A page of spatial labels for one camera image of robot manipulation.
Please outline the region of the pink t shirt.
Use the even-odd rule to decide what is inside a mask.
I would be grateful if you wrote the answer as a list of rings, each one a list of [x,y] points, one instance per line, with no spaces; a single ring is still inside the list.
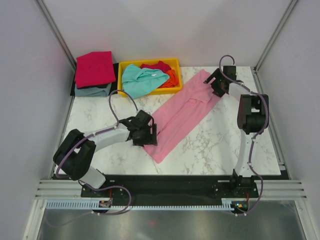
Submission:
[[[204,83],[209,76],[209,72],[200,70],[152,114],[157,125],[157,145],[147,145],[144,150],[157,164],[160,164],[219,102],[220,98],[213,94],[211,86]]]

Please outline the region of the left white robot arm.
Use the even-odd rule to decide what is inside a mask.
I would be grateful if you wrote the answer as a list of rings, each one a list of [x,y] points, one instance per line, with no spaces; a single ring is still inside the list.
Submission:
[[[62,170],[69,179],[79,181],[97,194],[106,196],[110,185],[105,175],[92,167],[96,152],[114,144],[132,141],[134,146],[156,146],[157,124],[155,119],[143,110],[135,116],[117,120],[109,127],[84,133],[78,129],[71,130],[53,155],[57,165],[56,177]]]

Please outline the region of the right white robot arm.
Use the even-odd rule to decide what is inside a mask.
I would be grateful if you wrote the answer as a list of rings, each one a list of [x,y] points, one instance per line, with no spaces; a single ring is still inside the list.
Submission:
[[[233,196],[240,197],[246,192],[253,192],[257,187],[253,158],[258,138],[269,125],[269,97],[251,91],[242,81],[237,80],[234,65],[217,68],[204,83],[211,85],[215,96],[221,98],[230,95],[238,101],[240,149],[228,188]]]

